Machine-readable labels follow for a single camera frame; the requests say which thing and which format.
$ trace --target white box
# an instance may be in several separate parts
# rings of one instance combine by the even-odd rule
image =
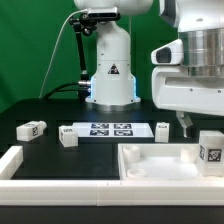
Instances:
[[[78,133],[72,126],[60,126],[59,139],[64,147],[78,146]]]
[[[43,135],[44,129],[47,127],[44,121],[31,121],[16,128],[17,140],[31,141]]]

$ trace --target white cube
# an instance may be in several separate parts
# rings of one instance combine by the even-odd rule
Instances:
[[[156,131],[155,131],[155,142],[169,142],[169,131],[170,124],[169,123],[157,123]]]
[[[224,150],[217,147],[200,145],[197,168],[203,176],[224,175]]]
[[[17,140],[31,141],[43,135],[43,130],[47,127],[44,121],[31,121],[16,128]]]
[[[72,126],[60,126],[59,139],[64,147],[78,146],[78,133]]]

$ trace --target black cable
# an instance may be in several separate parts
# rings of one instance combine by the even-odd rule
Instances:
[[[78,85],[79,84],[77,82],[69,82],[69,83],[60,85],[60,86],[56,87],[55,89],[53,89],[51,92],[47,93],[42,99],[48,99],[51,95],[53,95],[56,92],[65,92],[66,90],[61,91],[61,89],[66,88],[68,86],[78,86]]]

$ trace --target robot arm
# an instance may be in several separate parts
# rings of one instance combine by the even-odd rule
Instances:
[[[153,0],[74,0],[81,9],[117,7],[122,15],[136,15],[146,13]]]
[[[153,0],[74,0],[86,9],[83,19],[96,21],[97,70],[91,78],[87,106],[103,111],[137,107],[136,81],[131,74],[129,34],[115,23],[117,15],[135,15],[149,10]]]
[[[160,0],[162,12],[174,8],[170,2]],[[152,74],[153,101],[161,109],[223,116],[224,1],[176,0],[175,8],[179,39],[151,54],[160,65]]]

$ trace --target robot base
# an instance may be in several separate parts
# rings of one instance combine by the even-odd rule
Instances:
[[[136,98],[134,102],[125,105],[106,105],[106,104],[98,104],[91,100],[89,97],[86,98],[86,105],[87,108],[95,109],[99,111],[105,112],[122,112],[122,111],[129,111],[129,110],[136,110],[140,108],[140,98]]]

